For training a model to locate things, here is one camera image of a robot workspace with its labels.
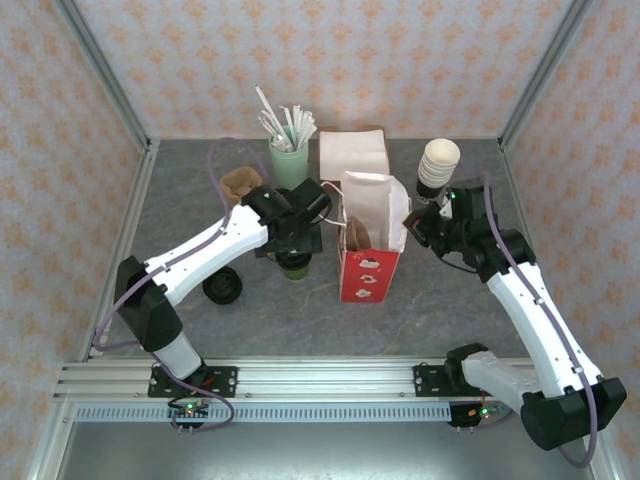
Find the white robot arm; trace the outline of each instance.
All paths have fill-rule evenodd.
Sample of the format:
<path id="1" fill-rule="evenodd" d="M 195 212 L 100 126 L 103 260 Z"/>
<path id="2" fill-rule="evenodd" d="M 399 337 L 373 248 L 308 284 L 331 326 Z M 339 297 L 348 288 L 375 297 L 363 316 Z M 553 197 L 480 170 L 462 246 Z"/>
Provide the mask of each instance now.
<path id="1" fill-rule="evenodd" d="M 120 316 L 142 348 L 159 358 L 172 375 L 200 387 L 206 365 L 182 332 L 174 307 L 197 285 L 250 250 L 260 249 L 263 255 L 286 253 L 288 258 L 320 251 L 320 227 L 313 221 L 330 206 L 324 189 L 310 179 L 293 191 L 276 191 L 268 185 L 254 188 L 231 210 L 226 228 L 220 220 L 144 263 L 135 257 L 125 259 L 118 268 L 116 298 L 140 278 L 161 271 L 124 303 Z M 221 230 L 215 241 L 208 242 Z"/>
<path id="2" fill-rule="evenodd" d="M 487 208 L 491 207 L 490 192 L 485 202 L 484 189 L 479 179 L 452 185 L 447 188 L 442 207 L 432 201 L 412 212 L 404 224 L 438 257 L 454 251 L 462 253 L 464 262 L 509 314 L 535 367 L 535 375 L 526 374 L 496 358 L 483 345 L 460 347 L 449 352 L 444 366 L 454 389 L 476 387 L 490 393 L 521 416 L 538 446 L 550 450 L 590 431 L 583 373 L 595 398 L 598 429 L 604 428 L 620 408 L 626 391 L 619 379 L 605 379 L 576 342 L 522 234 L 497 231 L 495 216 L 491 225 L 488 212 L 492 208 Z M 494 234 L 513 257 L 517 273 L 537 292 L 536 298 L 514 271 Z M 557 329 L 543 305 L 548 307 Z M 564 333 L 566 346 L 558 332 Z M 575 353 L 574 361 L 567 346 Z"/>

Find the metal bracket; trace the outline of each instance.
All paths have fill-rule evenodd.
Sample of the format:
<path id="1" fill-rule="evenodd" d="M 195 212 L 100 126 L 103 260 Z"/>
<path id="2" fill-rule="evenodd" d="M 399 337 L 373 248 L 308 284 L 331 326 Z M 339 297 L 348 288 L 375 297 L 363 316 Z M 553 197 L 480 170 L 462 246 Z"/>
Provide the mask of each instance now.
<path id="1" fill-rule="evenodd" d="M 204 383 L 205 386 L 201 387 L 204 390 L 209 390 L 225 398 L 234 398 L 238 384 L 238 368 L 207 366 L 204 373 Z M 204 397 L 199 393 L 191 395 L 190 391 L 175 384 L 162 367 L 151 369 L 147 395 L 150 398 Z"/>
<path id="2" fill-rule="evenodd" d="M 444 365 L 421 363 L 413 367 L 413 385 L 416 397 L 479 397 L 482 390 L 471 386 L 453 388 Z"/>

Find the white paper cup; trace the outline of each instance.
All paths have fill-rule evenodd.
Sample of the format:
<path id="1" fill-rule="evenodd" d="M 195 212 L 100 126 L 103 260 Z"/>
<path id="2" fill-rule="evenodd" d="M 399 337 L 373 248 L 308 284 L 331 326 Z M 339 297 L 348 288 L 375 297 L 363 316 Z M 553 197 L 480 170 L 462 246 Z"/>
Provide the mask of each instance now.
<path id="1" fill-rule="evenodd" d="M 432 168 L 430 165 L 420 165 L 420 167 L 418 168 L 418 172 L 422 172 L 422 173 L 429 173 L 431 175 L 434 176 L 445 176 L 445 175 L 451 175 L 453 173 L 455 169 L 450 168 L 448 170 L 437 170 L 435 168 Z"/>
<path id="2" fill-rule="evenodd" d="M 433 163 L 428 163 L 428 161 L 426 160 L 423 160 L 422 162 L 420 162 L 419 168 L 432 173 L 451 173 L 456 169 L 456 165 L 443 167 L 441 165 L 435 165 Z"/>
<path id="3" fill-rule="evenodd" d="M 428 167 L 420 167 L 418 169 L 418 175 L 431 175 L 432 177 L 450 177 L 453 175 L 453 170 L 448 172 L 437 172 L 433 171 Z"/>
<path id="4" fill-rule="evenodd" d="M 424 147 L 427 163 L 440 166 L 455 166 L 460 161 L 460 149 L 451 140 L 436 138 Z"/>
<path id="5" fill-rule="evenodd" d="M 418 174 L 418 178 L 428 187 L 441 187 L 451 179 L 451 175 L 446 175 L 444 177 L 434 177 L 429 174 Z"/>

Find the paper bag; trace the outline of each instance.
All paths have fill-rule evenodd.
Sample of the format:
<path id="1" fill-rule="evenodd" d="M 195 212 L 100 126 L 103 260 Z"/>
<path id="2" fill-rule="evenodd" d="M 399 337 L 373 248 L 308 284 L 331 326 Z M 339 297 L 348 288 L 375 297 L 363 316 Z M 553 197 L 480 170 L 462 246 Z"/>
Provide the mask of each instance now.
<path id="1" fill-rule="evenodd" d="M 357 217 L 366 227 L 371 248 L 349 252 L 346 229 L 340 233 L 340 298 L 343 302 L 382 302 L 389 290 L 407 230 L 410 212 L 407 191 L 390 175 L 344 172 L 339 215 L 347 224 Z"/>

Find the aluminum frame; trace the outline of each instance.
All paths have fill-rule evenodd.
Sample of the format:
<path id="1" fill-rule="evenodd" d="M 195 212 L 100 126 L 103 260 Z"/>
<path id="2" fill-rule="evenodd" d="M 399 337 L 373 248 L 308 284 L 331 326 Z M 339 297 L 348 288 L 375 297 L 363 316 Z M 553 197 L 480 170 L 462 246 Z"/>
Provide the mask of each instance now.
<path id="1" fill-rule="evenodd" d="M 209 364 L 240 368 L 234 403 L 371 403 L 417 404 L 425 401 L 479 400 L 478 397 L 416 397 L 412 367 L 426 361 L 441 365 L 443 358 L 419 357 L 283 357 L 209 358 Z M 533 370 L 529 359 L 508 359 L 518 369 Z M 57 478 L 79 403 L 164 403 L 146 396 L 151 359 L 94 358 L 68 363 L 55 389 L 57 402 L 28 478 Z M 631 477 L 615 447 L 615 422 L 598 434 L 591 463 L 595 480 Z"/>
<path id="2" fill-rule="evenodd" d="M 135 175 L 135 180 L 131 191 L 129 192 L 129 198 L 127 199 L 127 206 L 125 207 L 124 214 L 120 222 L 118 229 L 118 239 L 111 255 L 111 262 L 109 264 L 109 270 L 107 272 L 106 279 L 104 281 L 102 293 L 98 300 L 98 305 L 92 316 L 91 328 L 87 331 L 83 343 L 83 348 L 78 354 L 78 361 L 86 361 L 90 356 L 101 356 L 102 352 L 95 350 L 92 346 L 93 332 L 98 326 L 98 323 L 104 318 L 107 310 L 113 303 L 113 294 L 115 289 L 116 274 L 118 272 L 118 265 L 124 260 L 131 252 L 131 246 L 133 245 L 133 239 L 136 233 L 136 227 L 138 220 L 140 219 L 140 213 L 142 212 L 142 206 L 144 204 L 144 198 L 151 181 L 151 172 L 155 165 L 156 156 L 158 154 L 159 140 L 152 140 L 148 148 L 142 150 L 140 162 Z"/>
<path id="3" fill-rule="evenodd" d="M 91 29 L 87 24 L 80 8 L 74 0 L 55 0 L 58 9 L 64 19 L 67 21 L 69 28 L 78 39 L 80 47 L 84 50 L 87 58 L 93 65 L 98 77 L 102 80 L 107 93 L 111 97 L 114 106 L 120 112 L 122 120 L 127 126 L 129 133 L 140 147 L 146 147 L 149 144 L 149 137 L 146 134 L 138 115 L 129 103 L 124 90 L 120 86 L 107 57 L 98 45 Z"/>
<path id="4" fill-rule="evenodd" d="M 508 149 L 509 145 L 517 137 L 524 121 L 531 113 L 538 97 L 555 71 L 556 65 L 562 59 L 562 55 L 567 50 L 569 43 L 582 25 L 582 20 L 592 3 L 593 0 L 574 0 L 569 6 L 562 22 L 560 22 L 558 31 L 542 55 L 531 80 L 529 80 L 515 109 L 511 113 L 502 135 L 498 138 L 498 144 L 503 152 Z"/>

